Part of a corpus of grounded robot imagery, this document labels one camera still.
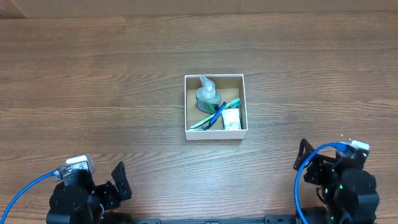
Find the green white toothbrush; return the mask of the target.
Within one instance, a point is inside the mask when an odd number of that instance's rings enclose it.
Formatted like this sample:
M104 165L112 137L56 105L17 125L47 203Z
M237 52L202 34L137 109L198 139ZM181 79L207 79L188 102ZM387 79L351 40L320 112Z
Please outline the green white toothbrush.
M236 99L233 99L232 101L230 101L229 103L224 102L224 103L223 103L223 106L224 106L223 109L226 110L226 109L230 109L230 108L236 108L236 107L238 107L240 104L241 104L240 98L236 98ZM205 119L203 119L203 120L197 122L196 124L190 126L190 129L198 128L198 127L204 125L205 123L207 123L208 121L211 121L211 120L213 119L213 117L214 117L216 114L221 114L221 113L218 112L218 111L215 112L214 114L208 116L207 118L205 118Z

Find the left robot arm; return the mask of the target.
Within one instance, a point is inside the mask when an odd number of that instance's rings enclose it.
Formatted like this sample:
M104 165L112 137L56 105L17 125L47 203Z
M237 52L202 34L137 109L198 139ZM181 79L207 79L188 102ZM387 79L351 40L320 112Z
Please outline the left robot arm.
M107 210L131 199L132 190L121 161L111 173L114 182L95 185L87 161L60 170L61 183L50 198L47 223L100 223Z

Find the blue disposable razor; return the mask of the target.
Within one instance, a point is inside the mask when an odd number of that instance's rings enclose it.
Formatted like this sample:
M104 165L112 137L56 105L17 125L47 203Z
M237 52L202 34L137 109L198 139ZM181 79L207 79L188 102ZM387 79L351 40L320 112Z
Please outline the blue disposable razor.
M219 107L219 109L216 111L216 113L213 115L213 117L209 120L208 124L206 126L204 124L202 125L203 130L210 129L215 124L217 119L220 117L220 114L225 109L226 105L227 105L227 102L223 102L223 104Z

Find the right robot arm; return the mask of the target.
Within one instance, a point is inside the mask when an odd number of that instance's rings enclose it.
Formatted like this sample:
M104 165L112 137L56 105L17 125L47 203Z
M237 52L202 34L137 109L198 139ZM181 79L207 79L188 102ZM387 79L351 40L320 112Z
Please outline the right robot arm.
M294 163L294 223L374 223L379 205L374 175L364 170L369 144L348 139L314 148L300 141ZM302 208L299 202L300 179L317 186L322 207Z

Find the green white packet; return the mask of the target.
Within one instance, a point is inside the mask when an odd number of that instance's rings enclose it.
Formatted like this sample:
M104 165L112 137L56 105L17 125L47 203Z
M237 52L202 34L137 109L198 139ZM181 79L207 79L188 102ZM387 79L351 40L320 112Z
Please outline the green white packet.
M222 113L223 125L225 130L240 130L241 118L239 108L231 108L223 110Z

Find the blue toothpaste tube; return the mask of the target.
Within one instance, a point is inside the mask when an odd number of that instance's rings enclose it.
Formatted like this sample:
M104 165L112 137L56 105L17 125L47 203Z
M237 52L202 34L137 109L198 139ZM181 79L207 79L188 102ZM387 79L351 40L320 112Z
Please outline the blue toothpaste tube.
M194 129L189 129L188 131L224 131L224 129L203 129L203 128L194 128Z

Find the clear pump bottle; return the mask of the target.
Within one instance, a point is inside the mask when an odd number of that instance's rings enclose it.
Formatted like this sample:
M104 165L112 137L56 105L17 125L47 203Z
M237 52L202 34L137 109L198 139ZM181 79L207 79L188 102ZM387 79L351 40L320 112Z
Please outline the clear pump bottle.
M200 81L202 87L196 90L196 106L202 112L213 114L220 107L221 95L216 90L216 85L206 76L201 75Z

